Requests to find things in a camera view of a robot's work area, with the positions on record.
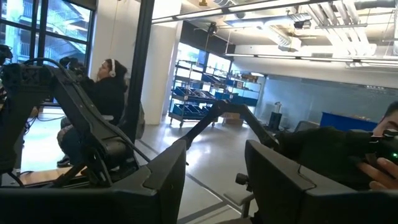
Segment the black hoodie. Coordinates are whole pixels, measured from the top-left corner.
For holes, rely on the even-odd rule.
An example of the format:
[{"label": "black hoodie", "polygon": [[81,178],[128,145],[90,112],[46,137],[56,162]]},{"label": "black hoodie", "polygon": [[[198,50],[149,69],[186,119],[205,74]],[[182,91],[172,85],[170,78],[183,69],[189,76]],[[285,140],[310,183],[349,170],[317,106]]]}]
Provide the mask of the black hoodie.
[{"label": "black hoodie", "polygon": [[124,92],[127,86],[118,78],[103,78],[98,82],[86,79],[81,87],[102,115],[113,116],[111,124],[117,125],[124,110]]}]

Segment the gray floor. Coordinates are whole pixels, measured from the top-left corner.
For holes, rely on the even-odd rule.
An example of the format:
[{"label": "gray floor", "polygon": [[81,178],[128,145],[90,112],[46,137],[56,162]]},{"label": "gray floor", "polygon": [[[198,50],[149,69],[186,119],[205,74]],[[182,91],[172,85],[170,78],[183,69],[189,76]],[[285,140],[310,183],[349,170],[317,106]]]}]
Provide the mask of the gray floor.
[{"label": "gray floor", "polygon": [[[45,110],[46,119],[60,118],[62,111]],[[144,136],[136,146],[150,158],[165,150],[195,125],[179,122],[169,125],[169,118],[159,126],[147,126]],[[56,161],[62,158],[56,136],[60,120],[35,121],[25,135],[22,154],[22,171],[49,170],[56,168]],[[257,139],[246,126],[234,127],[216,123],[207,127],[193,142],[187,152],[187,178],[178,216],[178,223],[218,223],[238,218],[240,208],[229,202],[223,194],[228,190],[243,190],[234,183],[238,172],[246,173],[244,145],[247,139]],[[253,214],[256,204],[251,205]]]}]

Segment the woman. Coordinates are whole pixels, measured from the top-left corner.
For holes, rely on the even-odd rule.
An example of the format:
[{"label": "woman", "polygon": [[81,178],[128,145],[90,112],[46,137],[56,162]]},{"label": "woman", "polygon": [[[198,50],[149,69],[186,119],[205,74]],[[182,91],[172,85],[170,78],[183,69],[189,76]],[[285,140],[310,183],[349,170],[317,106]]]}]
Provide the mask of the woman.
[{"label": "woman", "polygon": [[[88,97],[102,115],[112,116],[110,123],[118,125],[124,110],[124,93],[127,86],[124,76],[127,68],[117,60],[106,59],[97,73],[97,82],[87,78],[80,82]],[[58,144],[65,153],[62,160],[57,162],[59,167],[74,165],[81,162],[80,139],[77,130],[67,119],[61,121],[61,131],[57,136]]]}]

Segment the hand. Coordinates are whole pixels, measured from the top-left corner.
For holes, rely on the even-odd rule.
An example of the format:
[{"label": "hand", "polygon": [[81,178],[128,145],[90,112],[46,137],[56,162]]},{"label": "hand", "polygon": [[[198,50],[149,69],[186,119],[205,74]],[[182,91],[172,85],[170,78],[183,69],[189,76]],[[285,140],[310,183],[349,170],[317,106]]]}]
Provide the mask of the hand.
[{"label": "hand", "polygon": [[385,158],[378,158],[377,163],[394,178],[367,163],[359,163],[358,168],[375,180],[370,182],[370,188],[372,190],[398,189],[398,165]]}]

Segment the white headphones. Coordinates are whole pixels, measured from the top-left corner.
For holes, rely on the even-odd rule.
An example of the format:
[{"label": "white headphones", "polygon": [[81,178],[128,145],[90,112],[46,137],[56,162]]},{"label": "white headphones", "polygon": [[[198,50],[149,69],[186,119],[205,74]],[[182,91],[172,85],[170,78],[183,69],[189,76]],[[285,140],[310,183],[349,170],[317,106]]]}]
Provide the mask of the white headphones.
[{"label": "white headphones", "polygon": [[114,69],[115,69],[114,59],[111,59],[111,61],[112,61],[112,69],[109,71],[109,76],[110,77],[115,77],[116,76],[116,72],[114,71]]}]

